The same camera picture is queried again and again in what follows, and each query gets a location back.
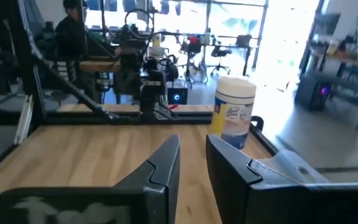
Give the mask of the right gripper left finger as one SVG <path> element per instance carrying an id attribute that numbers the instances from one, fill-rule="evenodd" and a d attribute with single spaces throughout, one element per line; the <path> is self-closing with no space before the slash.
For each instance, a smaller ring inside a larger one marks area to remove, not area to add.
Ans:
<path id="1" fill-rule="evenodd" d="M 172 134 L 114 186 L 0 193 L 0 224 L 174 224 L 179 179 L 180 139 Z"/>

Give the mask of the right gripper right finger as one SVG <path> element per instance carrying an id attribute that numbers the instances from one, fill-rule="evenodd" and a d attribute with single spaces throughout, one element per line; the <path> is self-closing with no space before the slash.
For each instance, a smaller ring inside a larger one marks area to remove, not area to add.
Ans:
<path id="1" fill-rule="evenodd" d="M 358 224 L 358 183 L 300 184 L 213 134 L 206 160 L 222 224 Z"/>

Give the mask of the clear plastic bin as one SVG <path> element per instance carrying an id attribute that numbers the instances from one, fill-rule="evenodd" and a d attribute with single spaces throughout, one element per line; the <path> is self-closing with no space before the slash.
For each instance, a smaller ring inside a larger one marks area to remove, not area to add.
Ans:
<path id="1" fill-rule="evenodd" d="M 311 167 L 298 154 L 282 149 L 270 159 L 258 159 L 267 167 L 300 184 L 327 184 L 329 180 Z"/>

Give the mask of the yellow disinfecting wipes canister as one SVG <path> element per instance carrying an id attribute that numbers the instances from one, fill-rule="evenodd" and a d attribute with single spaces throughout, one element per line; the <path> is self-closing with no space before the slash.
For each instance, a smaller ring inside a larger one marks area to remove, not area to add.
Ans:
<path id="1" fill-rule="evenodd" d="M 237 149 L 249 133 L 257 86 L 245 78 L 220 77 L 217 82 L 210 132 Z"/>

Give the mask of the black box blue light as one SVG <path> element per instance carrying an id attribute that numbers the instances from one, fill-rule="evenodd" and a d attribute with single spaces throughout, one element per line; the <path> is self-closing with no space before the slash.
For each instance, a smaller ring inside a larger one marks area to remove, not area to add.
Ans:
<path id="1" fill-rule="evenodd" d="M 169 105 L 186 105 L 188 100 L 188 89 L 169 88 L 167 98 Z"/>

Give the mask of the black machine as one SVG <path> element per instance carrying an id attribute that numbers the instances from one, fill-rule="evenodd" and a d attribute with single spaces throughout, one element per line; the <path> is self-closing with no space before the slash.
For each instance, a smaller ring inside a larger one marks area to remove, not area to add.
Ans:
<path id="1" fill-rule="evenodd" d="M 323 111 L 332 83 L 315 75 L 304 75 L 298 85 L 295 103 L 308 111 Z"/>

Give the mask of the wooden desk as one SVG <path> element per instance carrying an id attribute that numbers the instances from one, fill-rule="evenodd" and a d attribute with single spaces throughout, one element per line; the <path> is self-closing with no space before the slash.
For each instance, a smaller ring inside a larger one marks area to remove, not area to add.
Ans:
<path id="1" fill-rule="evenodd" d="M 83 61 L 79 68 L 82 72 L 119 72 L 121 70 L 120 62 L 107 61 Z"/>

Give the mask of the black office chair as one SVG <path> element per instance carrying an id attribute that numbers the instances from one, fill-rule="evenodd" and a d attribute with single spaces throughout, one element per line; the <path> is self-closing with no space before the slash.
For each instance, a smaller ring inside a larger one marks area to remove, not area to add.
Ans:
<path id="1" fill-rule="evenodd" d="M 218 58 L 219 59 L 219 63 L 217 65 L 210 65 L 210 67 L 213 67 L 213 70 L 211 72 L 211 76 L 213 76 L 214 72 L 217 71 L 219 72 L 220 69 L 223 69 L 227 72 L 227 74 L 229 75 L 231 72 L 231 69 L 227 66 L 222 66 L 221 65 L 221 59 L 229 54 L 232 54 L 232 50 L 231 49 L 221 49 L 221 47 L 219 45 L 215 46 L 213 51 L 211 52 L 211 56 L 214 58 Z"/>

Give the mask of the white metal bar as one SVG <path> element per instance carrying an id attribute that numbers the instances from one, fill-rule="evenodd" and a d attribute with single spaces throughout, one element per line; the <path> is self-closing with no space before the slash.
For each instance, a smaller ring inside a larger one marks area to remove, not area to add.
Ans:
<path id="1" fill-rule="evenodd" d="M 30 123 L 32 119 L 32 112 L 34 107 L 34 99 L 32 95 L 26 95 L 25 101 L 22 107 L 19 123 L 17 125 L 16 135 L 14 138 L 14 144 L 20 145 L 27 138 L 29 133 Z"/>

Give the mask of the black background desk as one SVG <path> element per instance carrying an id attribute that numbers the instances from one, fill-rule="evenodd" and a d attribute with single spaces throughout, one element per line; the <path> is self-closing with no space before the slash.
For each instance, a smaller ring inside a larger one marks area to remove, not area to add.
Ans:
<path id="1" fill-rule="evenodd" d="M 201 52 L 202 47 L 210 46 L 215 47 L 219 45 L 221 49 L 244 49 L 246 54 L 244 56 L 244 67 L 242 71 L 242 75 L 246 76 L 248 62 L 250 57 L 250 51 L 252 49 L 259 48 L 258 45 L 251 45 L 249 43 L 251 39 L 250 35 L 238 35 L 236 37 L 236 43 L 234 45 L 223 45 L 219 39 L 217 39 L 214 35 L 210 35 L 207 37 L 206 35 L 189 35 L 187 37 L 187 42 L 183 42 L 181 45 L 181 50 L 184 51 L 188 55 L 186 66 L 188 66 L 190 59 L 192 56 Z"/>

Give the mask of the dark metal shelf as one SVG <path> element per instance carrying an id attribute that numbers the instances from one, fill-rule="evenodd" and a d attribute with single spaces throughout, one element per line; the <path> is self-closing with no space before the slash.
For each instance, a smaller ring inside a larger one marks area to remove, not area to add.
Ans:
<path id="1" fill-rule="evenodd" d="M 338 38 L 334 33 L 340 18 L 340 13 L 315 15 L 306 46 L 308 59 L 300 79 L 315 75 L 331 82 L 328 99 L 336 97 L 358 106 L 358 16 L 351 24 L 351 31 Z"/>

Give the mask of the person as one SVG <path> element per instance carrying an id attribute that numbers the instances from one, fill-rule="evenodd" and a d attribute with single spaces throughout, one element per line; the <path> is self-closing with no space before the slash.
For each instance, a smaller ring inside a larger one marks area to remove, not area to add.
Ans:
<path id="1" fill-rule="evenodd" d="M 67 16 L 55 28 L 55 41 L 59 57 L 84 55 L 84 27 L 79 17 L 79 0 L 63 0 Z"/>

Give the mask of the black frame clamp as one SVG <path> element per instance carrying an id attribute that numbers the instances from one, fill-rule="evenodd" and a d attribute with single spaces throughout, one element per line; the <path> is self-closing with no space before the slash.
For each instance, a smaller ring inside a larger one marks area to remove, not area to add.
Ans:
<path id="1" fill-rule="evenodd" d="M 251 123 L 254 123 L 254 127 L 259 131 L 263 131 L 264 120 L 260 116 L 252 116 Z"/>

